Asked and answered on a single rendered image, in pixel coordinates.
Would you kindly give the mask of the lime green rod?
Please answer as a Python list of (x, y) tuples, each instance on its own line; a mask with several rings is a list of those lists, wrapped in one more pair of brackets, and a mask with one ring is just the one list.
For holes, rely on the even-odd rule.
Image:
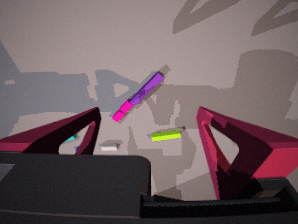
[(180, 138), (179, 130), (152, 133), (152, 141)]

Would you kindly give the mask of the small magenta block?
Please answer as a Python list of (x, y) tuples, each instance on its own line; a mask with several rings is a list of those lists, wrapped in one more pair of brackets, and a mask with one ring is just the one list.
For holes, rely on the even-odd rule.
[(113, 115), (113, 120), (118, 122), (123, 116), (125, 115), (124, 112), (122, 112), (120, 109)]
[(128, 98), (125, 103), (121, 106), (120, 110), (124, 113), (126, 113), (131, 107), (133, 106), (133, 104), (130, 103), (130, 99)]

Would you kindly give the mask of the light grey rectangular bar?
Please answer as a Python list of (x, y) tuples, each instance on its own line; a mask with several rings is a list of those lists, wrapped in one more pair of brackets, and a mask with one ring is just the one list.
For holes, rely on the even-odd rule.
[(117, 143), (102, 143), (101, 149), (102, 149), (102, 151), (117, 150), (118, 149), (118, 144)]

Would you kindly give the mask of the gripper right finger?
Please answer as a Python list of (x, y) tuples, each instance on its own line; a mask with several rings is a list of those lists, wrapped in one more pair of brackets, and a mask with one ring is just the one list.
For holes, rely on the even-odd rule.
[[(298, 166), (298, 138), (204, 107), (196, 119), (217, 200), (234, 199), (254, 179), (286, 178)], [(231, 166), (209, 125), (238, 145)]]

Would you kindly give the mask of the purple rod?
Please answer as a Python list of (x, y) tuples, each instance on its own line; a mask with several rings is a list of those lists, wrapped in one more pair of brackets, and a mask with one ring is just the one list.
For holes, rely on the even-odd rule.
[(130, 99), (130, 103), (136, 106), (163, 78), (163, 75), (157, 71), (149, 79), (149, 81)]

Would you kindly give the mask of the turquoise rod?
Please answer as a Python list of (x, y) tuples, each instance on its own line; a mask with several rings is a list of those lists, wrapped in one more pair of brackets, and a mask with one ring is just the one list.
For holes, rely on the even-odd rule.
[(69, 138), (69, 139), (66, 140), (65, 142), (70, 141), (70, 140), (74, 140), (76, 137), (77, 137), (77, 134), (76, 134), (76, 135), (73, 135), (71, 138)]

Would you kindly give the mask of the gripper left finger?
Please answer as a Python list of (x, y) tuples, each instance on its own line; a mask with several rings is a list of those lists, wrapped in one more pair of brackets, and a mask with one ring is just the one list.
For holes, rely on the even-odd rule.
[(89, 125), (75, 155), (93, 155), (101, 123), (99, 107), (0, 139), (0, 151), (59, 154), (60, 145)]

